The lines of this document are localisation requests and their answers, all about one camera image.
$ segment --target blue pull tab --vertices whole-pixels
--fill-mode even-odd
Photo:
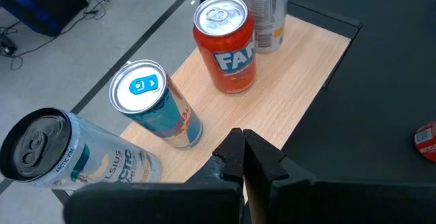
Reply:
[[[136,78],[129,86],[130,92],[135,95],[147,91],[154,91],[155,89],[157,89],[157,76],[155,74],[143,78]]]

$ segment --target wooden board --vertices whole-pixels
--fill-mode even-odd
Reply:
[[[203,122],[198,145],[189,150],[174,149],[136,123],[121,137],[161,160],[162,182],[186,181],[233,127],[252,129],[282,148],[349,41],[287,16],[280,49],[256,55],[256,80],[249,90],[236,95],[223,94],[213,86],[195,49],[172,79]]]

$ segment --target silver can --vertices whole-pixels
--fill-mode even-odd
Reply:
[[[21,119],[0,150],[0,171],[36,187],[76,190],[93,182],[157,182],[160,162],[151,153],[55,108]]]
[[[154,61],[124,65],[110,83],[109,99],[119,112],[175,148],[191,148],[202,136],[197,114]]]
[[[243,0],[253,14],[256,52],[272,52],[283,41],[288,0]]]

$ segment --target white can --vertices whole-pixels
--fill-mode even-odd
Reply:
[[[283,41],[288,0],[243,0],[253,14],[256,52],[272,52]]]

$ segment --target fanta logo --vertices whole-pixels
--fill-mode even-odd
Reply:
[[[242,50],[214,54],[214,57],[222,71],[226,73],[236,72],[252,62],[255,54],[254,46],[254,37],[251,36],[250,42]]]

